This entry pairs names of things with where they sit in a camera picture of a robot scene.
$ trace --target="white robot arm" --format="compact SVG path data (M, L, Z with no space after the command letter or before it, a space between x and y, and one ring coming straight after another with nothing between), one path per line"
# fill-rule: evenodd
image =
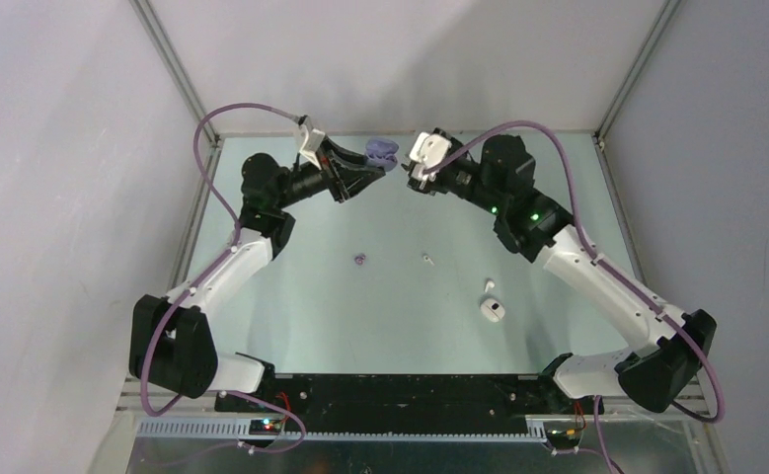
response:
M272 367L247 355L218 354L210 334L212 316L281 252L294 224L284 208L324 190L342 202L385 173L368 154L335 145L308 118L299 125L300 155L309 162L288 169L264 153L245 161L241 232L234 232L219 259L200 274L199 284L187 280L164 298L146 295L138 301L130 354L130 371L135 376L140 376L150 354L152 333L170 311L165 337L151 357L151 383L193 398L207 390L253 393L260 388ZM627 395L650 411L664 411L701 364L660 314L671 315L678 330L682 328L704 353L715 334L715 320L702 310L684 313L619 270L605 255L585 251L587 243L570 213L535 189L535 160L519 137L494 136L484 143L479 163L461 157L431 171L461 146L439 129L420 134L410 152L412 162L405 166L408 187L422 194L452 193L493 214L495 233L507 250L587 296L628 344L608 354L559 355L541 375L552 380L566 399ZM171 302L180 303L174 311Z
M704 354L715 335L715 320L703 310L684 313L604 254L589 251L573 216L535 189L535 160L520 137L488 138L479 163L462 152L454 157L462 147L443 130L421 133L405 167L408 187L429 195L452 193L493 214L495 233L509 252L584 294L628 343L608 354L560 355L542 375L571 399L628 395L650 411L664 411L701 364L662 315L670 315Z
M265 153L248 158L242 166L238 226L219 257L166 296L145 295L135 305L129 359L134 376L142 377L148 364L149 382L192 398L207 390L252 393L259 386L266 364L248 355L219 354L212 342L212 317L284 248L295 221L283 209L326 190L337 202L356 196L386 173L389 161L382 153L398 149L386 140L370 140L365 154L354 153L307 117L298 126L299 156L308 162L300 165L298 160L289 169ZM152 344L163 318L168 318L163 333Z

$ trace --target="purple cable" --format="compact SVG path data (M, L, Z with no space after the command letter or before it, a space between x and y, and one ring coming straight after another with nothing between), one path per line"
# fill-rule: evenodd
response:
M570 193L570 208L573 211L573 223L578 231L578 240L581 241L581 245L584 247L584 250L591 257L595 257L596 250L593 249L593 246L590 245L590 242L587 240L587 236L584 233L584 229L581 227L581 220L578 217L578 205L576 200L576 183L573 180L573 173L570 170L570 160L567 157L565 148L564 146L562 146L562 142L559 141L559 137L556 136L553 130L547 128L541 123L538 123L537 121L530 121L530 120L509 121L507 123L502 123L492 129L486 130L485 132L481 133L477 138L469 141L468 143L463 145L460 149L451 153L449 156L445 157L445 159L442 160L442 162L439 163L438 165L432 166L427 170L425 170L424 173L425 174L435 173L441 170L442 168L448 166L457 158L465 155L466 152L468 152L468 150L474 148L474 146L477 145L478 143L482 143L486 139L491 138L497 134L500 134L501 132L507 131L510 128L518 128L522 126L526 128L534 128L540 131L541 133L544 133L545 135L547 135L547 138L549 138L550 141L553 142L553 145L556 147L556 150L558 150L559 158L561 158L562 166L565 169L565 176L567 176L568 191Z
M494 128L491 128L483 133L481 133L478 137L474 138L473 140L469 141L465 145L463 145L460 149L455 151L454 153L451 153L449 156L445 157L444 160L442 160L441 163L438 165L428 168L425 173L435 173L460 156L463 156L468 150L473 148L478 143L481 143L485 141L486 139L495 136L497 134L500 134L506 130L509 130L510 128L516 128L516 127L526 127L526 128L534 128L545 135L547 135L547 138L550 139L550 141L553 142L553 145L556 147L556 150L559 152L559 158L562 160L562 166L565 169L565 176L567 177L567 183L568 183L568 193L570 194L570 208L573 212L573 222L574 227L576 228L576 231L578 232L578 240L581 242L582 247L584 247L584 250L586 253L592 258L595 259L599 254L596 252L596 249L593 248L593 245L590 243L590 241L587 240L587 234L584 231L584 227L581 225L581 219L579 217L578 212L578 206L577 206L577 196L576 196L576 183L573 179L573 173L570 169L570 160L567 157L567 153L565 152L564 147L562 146L562 143L559 141L559 137L556 136L556 134L551 130L550 128L547 128L545 125L542 125L541 123L538 123L536 121L530 121L530 120L514 120L509 121L507 123L502 123ZM690 418L693 418L695 420L698 420L699 422L703 423L718 423L720 422L726 412L726 403L724 398L724 392L722 391L722 385L719 381L719 377L716 374L716 370L713 368L713 366L710 364L710 361L707 359L707 356L704 354L703 351L701 351L701 348L698 347L698 344L695 343L695 341L692 339L692 337L689 336L689 334L686 333L686 331L683 330L683 328L680 327L674 320L672 320L667 314L663 312L663 308L660 307L659 304L657 304L652 298L650 298L644 291L642 291L639 287L637 287L635 284L633 284L629 279L627 279L625 276L623 276L619 271L617 271L611 264L608 262L601 260L597 262L598 265L600 265L606 272L611 274L614 279L619 281L623 284L626 288L628 288L629 291L634 293L638 298L640 298L641 301L643 301L644 304L646 304L649 309L654 311L654 314L656 314L662 321L664 321L666 324L668 324L674 332L679 335L684 342L686 342L686 345L689 346L689 349L692 350L693 353L695 353L695 356L698 358L698 360L701 362L701 364L704 366L704 370L707 372L707 376L710 379L710 384L713 386L713 391L716 394L716 401L718 405L718 411L715 416L713 417L704 417L702 415L699 415L697 413L694 413L690 410L688 410L683 405L672 402L672 406L689 416Z
M204 182L209 187L209 190L215 195L215 197L218 199L219 202L221 202L221 205L224 206L224 208L227 210L227 213L230 214L230 217L233 218L233 241L231 242L231 245L236 245L239 242L239 237L241 236L241 224L239 223L238 216L236 215L236 211L233 210L233 208L230 206L230 203L227 202L227 200L221 195L221 193L218 191L218 189L215 187L215 185L212 184L212 179L209 177L209 174L206 171L206 168L203 166L203 160L200 156L200 150L198 149L200 146L200 137L201 133L203 131L204 126L212 119L213 117L223 114L228 111L236 110L236 109L259 109L267 112L271 112L274 114L277 114L281 117L284 117L286 119L290 119L292 121L299 121L299 117L295 116L294 114L289 114L288 112L281 111L280 109L275 109L273 107L266 106L264 104L257 104L257 103L240 103L240 104L230 104L228 106L224 106L221 108L218 108L209 114L206 115L206 117L202 118L201 121L198 123L197 127L195 128L195 134L192 137L192 154L194 155L195 164L198 167L198 170L200 171L201 177L203 178ZM228 255L230 255L231 251L229 248L224 249L224 251L221 252L221 254L212 262L212 264L209 265L209 267L206 268L203 272L201 272L200 275L198 275L195 280L192 281L192 286L198 286L200 285L209 275L217 269L222 262L224 262L224 259L227 258ZM152 334L151 340L149 341L148 349L146 350L146 355L143 360L143 367L142 372L140 373L140 404L143 406L143 410L146 412L146 414L150 417L159 417L163 415L164 413L168 412L178 401L181 399L181 395L175 396L172 400L169 401L162 409L155 410L148 400L148 376L149 376L149 369L151 368L151 361L154 356L154 351L157 347L158 342L160 342L160 338L163 336L164 328L166 327L166 324L169 323L169 320L172 319L172 315L175 314L175 310L178 309L181 304L186 301L186 299L190 296L189 290L184 290L177 298L175 298L175 301L172 302L172 305L169 307L168 310L163 315L163 318L161 318L160 323L157 325L157 327L154 330L154 333ZM259 401L260 404L263 404L265 406L275 407L275 405L271 405L268 402ZM305 434L305 429L300 425L300 430Z
M248 400L249 402L253 402L253 403L265 406L265 407L270 408L270 409L272 409L272 410L274 410L274 411L276 411L278 413L281 413L282 415L287 416L288 418L290 418L291 420L296 422L298 427L300 427L300 437L298 439L296 439L292 444L289 444L288 446L284 446L284 447L279 447L279 448L276 448L276 449L271 449L270 446L269 447L253 446L253 445L247 444L244 441L225 441L225 442L219 442L219 443L214 444L212 446L206 447L206 448L204 448L204 449L202 449L202 450L200 450L198 452L194 452L194 453L190 454L189 456L184 457L183 459L176 459L174 461L166 461L166 462L158 462L158 461L146 460L145 458L148 457L148 456L146 455L145 450L142 449L142 445L140 445L138 447L142 450L142 456L143 456L143 461L142 462L144 462L146 464L150 464L150 465L156 466L156 467L172 467L172 466L177 466L179 464L186 464L188 462L192 462L195 459L198 459L199 457L202 457L202 456L204 456L205 454L207 454L209 452L212 452L212 451L214 451L216 449L221 449L221 448L224 448L224 447L240 447L240 448L245 448L246 447L248 449L252 449L254 452L265 452L265 453L268 453L268 454L278 454L278 453L281 453L281 452L289 451L289 450L297 447L301 442L303 442L303 439L305 439L305 436L306 436L305 425L303 424L302 420L300 420L296 415L294 415L290 411L288 411L288 410L286 410L284 408L278 407L278 406L276 406L274 404L268 403L266 401L260 400L260 399L258 399L256 397L252 396L252 395L248 395L248 394L243 393L243 392L229 391L229 392L227 392L227 394L228 395L232 395L234 397L243 398L245 400Z
M611 474L616 474L615 465L611 461L611 456L608 455L608 447L605 445L605 436L602 435L602 426L599 424L599 403L601 402L602 396L596 395L593 399L593 424L596 425L596 435L599 436L599 448L602 449L602 457L605 459L605 464L608 465L608 470L611 471Z

